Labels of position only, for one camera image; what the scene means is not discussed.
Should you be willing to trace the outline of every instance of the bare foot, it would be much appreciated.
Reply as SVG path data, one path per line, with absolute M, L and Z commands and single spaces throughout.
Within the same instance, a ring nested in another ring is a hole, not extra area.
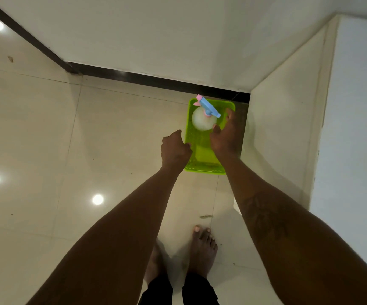
M 145 271 L 144 280 L 147 284 L 158 276 L 166 274 L 166 268 L 162 259 L 161 249 L 158 243 L 154 245 L 151 252 L 150 261 L 148 261 L 147 270 Z
M 188 273 L 196 273 L 207 277 L 217 253 L 217 244 L 211 235 L 210 228 L 202 229 L 196 225 L 190 245 Z

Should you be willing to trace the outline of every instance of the baseboard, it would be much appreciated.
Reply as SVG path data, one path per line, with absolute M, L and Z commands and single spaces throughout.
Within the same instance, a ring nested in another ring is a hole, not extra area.
M 189 82 L 176 81 L 171 79 L 159 78 L 154 76 L 118 71 L 97 66 L 90 66 L 70 62 L 74 69 L 83 75 L 136 83 L 138 85 L 147 85 L 150 87 L 168 89 L 192 94 L 202 94 L 206 97 L 215 97 L 223 100 L 233 100 L 236 102 L 249 103 L 250 93 L 236 92 L 231 90 L 196 85 Z
M 24 38 L 26 41 L 28 41 L 31 45 L 39 49 L 44 55 L 49 57 L 52 61 L 57 63 L 60 67 L 62 67 L 65 71 L 69 73 L 81 73 L 83 75 L 125 81 L 136 83 L 139 85 L 147 85 L 150 87 L 157 87 L 192 94 L 202 94 L 206 97 L 221 98 L 223 100 L 233 100 L 243 103 L 250 102 L 250 93 L 236 92 L 231 90 L 197 85 L 189 82 L 176 81 L 137 73 L 129 73 L 125 71 L 118 71 L 114 69 L 107 69 L 79 63 L 65 62 L 1 9 L 0 21 L 3 22 L 11 30 L 16 32 L 18 35 L 20 35 L 22 38 Z

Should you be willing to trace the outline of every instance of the pant leg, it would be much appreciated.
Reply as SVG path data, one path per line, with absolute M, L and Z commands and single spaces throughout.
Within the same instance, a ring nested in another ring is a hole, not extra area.
M 184 305 L 219 305 L 217 295 L 207 279 L 195 273 L 186 275 L 182 298 Z
M 138 305 L 152 304 L 172 305 L 172 286 L 167 274 L 160 275 L 150 282 L 138 302 Z

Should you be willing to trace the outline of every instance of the forearm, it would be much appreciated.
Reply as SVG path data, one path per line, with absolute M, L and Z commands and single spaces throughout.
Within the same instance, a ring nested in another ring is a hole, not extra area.
M 236 156 L 218 159 L 284 304 L 367 302 L 366 263 L 328 225 Z
M 28 304 L 136 304 L 178 175 L 162 168 L 103 216 Z

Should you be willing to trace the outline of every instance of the person's right foot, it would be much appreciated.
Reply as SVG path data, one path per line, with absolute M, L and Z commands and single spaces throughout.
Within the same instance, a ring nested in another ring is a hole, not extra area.
M 199 225 L 196 225 L 190 245 L 188 273 L 196 273 L 206 278 L 213 265 L 217 249 L 210 228 L 202 229 Z

